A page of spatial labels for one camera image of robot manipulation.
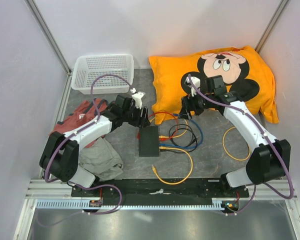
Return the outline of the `red cloth garment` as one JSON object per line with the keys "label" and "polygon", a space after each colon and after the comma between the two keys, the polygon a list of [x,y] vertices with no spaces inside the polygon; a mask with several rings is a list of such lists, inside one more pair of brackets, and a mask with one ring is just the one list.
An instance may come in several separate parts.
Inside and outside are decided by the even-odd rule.
{"label": "red cloth garment", "polygon": [[84,100],[72,113],[70,113],[64,120],[58,121],[54,126],[53,132],[64,134],[88,123],[98,116],[93,102],[97,105],[100,112],[104,111],[109,103],[102,98],[95,98],[92,102]]}

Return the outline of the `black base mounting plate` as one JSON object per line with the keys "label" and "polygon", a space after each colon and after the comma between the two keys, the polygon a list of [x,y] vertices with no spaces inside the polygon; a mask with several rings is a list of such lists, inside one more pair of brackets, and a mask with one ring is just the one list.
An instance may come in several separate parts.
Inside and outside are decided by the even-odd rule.
{"label": "black base mounting plate", "polygon": [[84,190],[74,186],[71,190],[72,197],[102,197],[111,198],[119,195],[114,187],[119,188],[122,195],[131,196],[191,196],[201,198],[248,198],[249,191],[245,186],[226,188],[220,178],[188,178],[177,185],[168,185],[157,178],[131,178],[99,181],[94,184],[111,185],[95,190]]}

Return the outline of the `orange Mickey Mouse pillow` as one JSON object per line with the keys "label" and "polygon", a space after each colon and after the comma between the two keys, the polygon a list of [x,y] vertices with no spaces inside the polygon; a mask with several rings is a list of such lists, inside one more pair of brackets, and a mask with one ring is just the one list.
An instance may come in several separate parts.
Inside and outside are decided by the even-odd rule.
{"label": "orange Mickey Mouse pillow", "polygon": [[250,46],[204,50],[179,57],[150,56],[148,60],[154,75],[156,102],[151,108],[158,114],[157,125],[180,112],[181,98],[188,90],[182,85],[187,75],[200,80],[222,76],[227,90],[237,92],[252,114],[261,112],[268,122],[279,123],[275,77]]}

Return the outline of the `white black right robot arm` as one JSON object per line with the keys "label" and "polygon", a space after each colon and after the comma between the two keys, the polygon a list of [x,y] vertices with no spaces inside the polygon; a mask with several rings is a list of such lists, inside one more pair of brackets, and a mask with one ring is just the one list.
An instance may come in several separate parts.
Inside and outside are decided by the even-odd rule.
{"label": "white black right robot arm", "polygon": [[268,184],[280,177],[286,177],[289,188],[293,188],[289,175],[290,143],[268,132],[236,92],[227,91],[220,75],[200,80],[188,74],[182,85],[187,88],[187,95],[181,99],[181,118],[191,119],[192,112],[198,116],[205,109],[215,109],[233,124],[250,147],[251,155],[245,167],[222,176],[219,191],[223,196],[232,196],[237,187]]}

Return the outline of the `grey cloth garment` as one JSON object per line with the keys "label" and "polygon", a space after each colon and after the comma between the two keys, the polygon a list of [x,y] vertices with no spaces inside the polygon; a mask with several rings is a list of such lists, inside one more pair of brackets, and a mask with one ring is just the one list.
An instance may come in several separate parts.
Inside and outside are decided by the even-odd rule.
{"label": "grey cloth garment", "polygon": [[123,173],[123,160],[104,138],[97,139],[90,147],[79,153],[79,165],[100,181],[109,181]]}

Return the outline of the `black network switch box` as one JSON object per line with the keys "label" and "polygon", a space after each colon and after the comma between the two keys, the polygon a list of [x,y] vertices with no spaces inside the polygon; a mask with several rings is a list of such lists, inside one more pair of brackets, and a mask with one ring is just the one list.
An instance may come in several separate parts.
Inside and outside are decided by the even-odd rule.
{"label": "black network switch box", "polygon": [[140,157],[158,157],[159,149],[159,127],[148,126],[139,131],[138,153]]}

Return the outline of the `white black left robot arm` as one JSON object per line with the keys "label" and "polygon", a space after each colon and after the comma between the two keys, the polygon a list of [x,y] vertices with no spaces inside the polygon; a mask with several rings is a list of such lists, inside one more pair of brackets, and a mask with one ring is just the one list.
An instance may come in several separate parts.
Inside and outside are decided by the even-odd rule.
{"label": "white black left robot arm", "polygon": [[108,109],[98,112],[89,122],[65,133],[51,133],[39,161],[44,169],[45,182],[70,182],[82,187],[89,197],[96,196],[100,191],[97,177],[79,165],[79,153],[92,141],[113,132],[123,123],[140,129],[148,127],[148,108],[142,103],[144,95],[142,91],[132,95],[119,94]]}

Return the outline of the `white perforated plastic basket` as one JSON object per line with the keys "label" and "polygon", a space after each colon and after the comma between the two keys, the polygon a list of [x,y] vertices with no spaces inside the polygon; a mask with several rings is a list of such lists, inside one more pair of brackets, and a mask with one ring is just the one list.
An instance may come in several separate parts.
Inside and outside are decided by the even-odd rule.
{"label": "white perforated plastic basket", "polygon": [[75,62],[71,88],[84,95],[127,93],[133,78],[131,54],[83,55]]}

